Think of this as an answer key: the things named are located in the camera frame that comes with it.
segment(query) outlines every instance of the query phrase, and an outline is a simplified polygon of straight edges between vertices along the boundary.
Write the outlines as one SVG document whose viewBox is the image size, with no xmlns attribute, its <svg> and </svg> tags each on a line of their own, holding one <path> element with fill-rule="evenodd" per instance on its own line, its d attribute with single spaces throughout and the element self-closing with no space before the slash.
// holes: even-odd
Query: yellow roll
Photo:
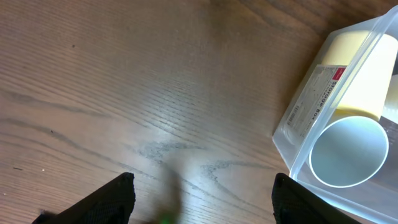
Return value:
<svg viewBox="0 0 398 224">
<path fill-rule="evenodd" d="M 348 65 L 368 31 L 337 35 L 325 54 L 323 65 Z M 398 52 L 398 41 L 384 34 L 347 89 L 336 114 L 354 114 L 380 120 Z"/>
</svg>

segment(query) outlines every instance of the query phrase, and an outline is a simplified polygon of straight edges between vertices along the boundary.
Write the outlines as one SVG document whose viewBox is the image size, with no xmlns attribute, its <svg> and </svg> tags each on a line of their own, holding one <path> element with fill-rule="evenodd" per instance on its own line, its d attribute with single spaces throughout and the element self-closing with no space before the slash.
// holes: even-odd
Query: label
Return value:
<svg viewBox="0 0 398 224">
<path fill-rule="evenodd" d="M 301 92 L 292 112 L 287 118 L 287 126 L 301 140 L 307 137 L 323 105 L 335 89 L 346 66 L 317 65 Z"/>
</svg>

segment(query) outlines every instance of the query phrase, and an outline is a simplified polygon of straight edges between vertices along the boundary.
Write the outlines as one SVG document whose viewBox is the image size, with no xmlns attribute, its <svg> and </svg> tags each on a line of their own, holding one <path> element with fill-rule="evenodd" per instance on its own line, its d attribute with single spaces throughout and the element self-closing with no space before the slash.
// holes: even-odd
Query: wood grain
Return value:
<svg viewBox="0 0 398 224">
<path fill-rule="evenodd" d="M 328 33 L 393 1 L 0 0 L 0 223 L 180 164 L 182 223 L 274 223 L 272 143 Z"/>
</svg>

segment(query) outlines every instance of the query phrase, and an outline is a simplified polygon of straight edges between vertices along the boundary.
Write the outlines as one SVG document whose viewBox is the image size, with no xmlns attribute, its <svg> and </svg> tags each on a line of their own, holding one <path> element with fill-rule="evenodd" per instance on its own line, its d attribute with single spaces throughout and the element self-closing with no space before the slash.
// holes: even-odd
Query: clear plastic container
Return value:
<svg viewBox="0 0 398 224">
<path fill-rule="evenodd" d="M 306 137 L 303 139 L 292 138 L 286 128 L 288 117 L 294 110 L 295 104 L 312 72 L 321 63 L 333 39 L 338 34 L 354 30 L 368 30 L 369 35 L 346 67 L 344 75 L 335 86 L 335 91 L 325 102 L 323 109 L 319 112 Z M 398 39 L 398 6 L 393 7 L 381 17 L 332 32 L 322 45 L 305 78 L 298 87 L 274 133 L 273 141 L 290 170 L 290 177 L 323 200 L 335 207 L 376 223 L 398 223 L 398 179 L 394 180 L 395 177 L 398 177 L 398 165 L 386 166 L 384 164 L 379 171 L 383 172 L 383 175 L 378 175 L 377 178 L 372 177 L 354 187 L 337 189 L 319 182 L 305 162 L 311 148 L 331 118 L 349 84 L 383 34 L 389 34 Z M 398 149 L 390 147 L 387 160 L 398 161 L 398 152 L 396 150 Z"/>
</svg>

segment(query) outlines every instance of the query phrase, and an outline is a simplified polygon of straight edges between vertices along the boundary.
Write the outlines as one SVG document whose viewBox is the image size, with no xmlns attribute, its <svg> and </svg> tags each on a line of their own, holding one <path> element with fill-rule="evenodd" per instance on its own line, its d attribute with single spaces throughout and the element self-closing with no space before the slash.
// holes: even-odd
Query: wooden table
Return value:
<svg viewBox="0 0 398 224">
<path fill-rule="evenodd" d="M 61 212 L 122 172 L 132 223 L 274 223 L 272 133 L 333 30 L 384 0 L 0 1 L 0 222 Z"/>
</svg>

